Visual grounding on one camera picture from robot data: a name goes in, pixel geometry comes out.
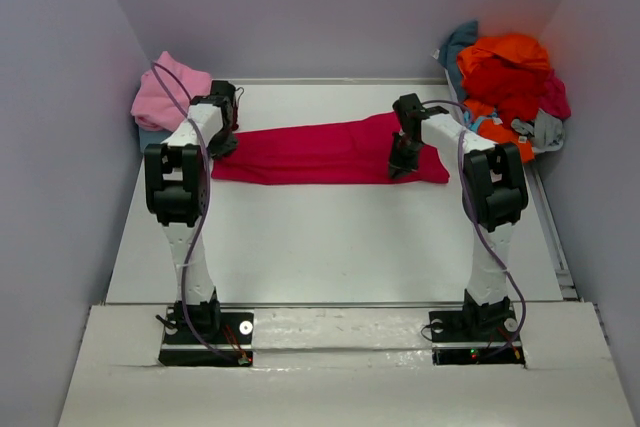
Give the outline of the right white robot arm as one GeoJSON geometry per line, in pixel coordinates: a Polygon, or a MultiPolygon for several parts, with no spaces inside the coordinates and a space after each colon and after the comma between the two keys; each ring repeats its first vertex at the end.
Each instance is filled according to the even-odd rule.
{"type": "Polygon", "coordinates": [[[462,206],[473,228],[471,275],[458,310],[434,311],[427,327],[436,343],[515,341],[525,315],[516,314],[508,292],[518,288],[506,260],[516,224],[529,203],[518,147],[486,139],[459,122],[449,101],[423,102],[400,96],[393,112],[400,125],[393,136],[389,176],[417,172],[421,151],[437,150],[442,164],[458,173],[462,206]]]}

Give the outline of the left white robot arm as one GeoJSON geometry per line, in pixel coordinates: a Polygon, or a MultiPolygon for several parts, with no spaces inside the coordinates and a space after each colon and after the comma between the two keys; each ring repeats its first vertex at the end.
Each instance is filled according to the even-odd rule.
{"type": "Polygon", "coordinates": [[[177,298],[168,327],[194,343],[210,343],[221,330],[216,287],[201,238],[208,213],[213,162],[237,148],[236,87],[212,81],[194,97],[186,119],[165,141],[144,151],[146,205],[169,243],[177,298]]]}

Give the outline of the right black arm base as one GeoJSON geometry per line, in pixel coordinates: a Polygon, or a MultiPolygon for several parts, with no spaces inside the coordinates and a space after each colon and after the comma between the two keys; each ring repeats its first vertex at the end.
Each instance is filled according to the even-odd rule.
{"type": "Polygon", "coordinates": [[[513,311],[504,320],[473,332],[461,310],[439,310],[429,313],[420,334],[430,343],[436,366],[524,366],[521,338],[514,337],[517,327],[513,311]]]}

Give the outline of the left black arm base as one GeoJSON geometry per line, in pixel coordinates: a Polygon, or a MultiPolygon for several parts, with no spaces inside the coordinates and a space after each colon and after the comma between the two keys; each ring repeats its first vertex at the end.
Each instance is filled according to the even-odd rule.
{"type": "Polygon", "coordinates": [[[200,342],[169,307],[164,316],[156,315],[162,325],[158,362],[165,367],[249,368],[253,366],[255,316],[252,311],[222,311],[221,326],[215,333],[203,331],[200,342]]]}

